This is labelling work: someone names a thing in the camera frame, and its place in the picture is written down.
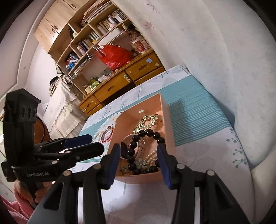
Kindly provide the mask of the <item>person's left hand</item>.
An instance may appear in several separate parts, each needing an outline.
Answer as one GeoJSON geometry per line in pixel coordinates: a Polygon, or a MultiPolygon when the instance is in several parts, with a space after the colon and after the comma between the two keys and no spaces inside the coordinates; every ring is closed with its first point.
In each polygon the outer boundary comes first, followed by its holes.
{"type": "Polygon", "coordinates": [[[52,186],[52,182],[44,182],[43,187],[36,191],[35,198],[33,198],[23,183],[16,180],[14,182],[14,195],[28,201],[29,203],[39,203],[52,186]]]}

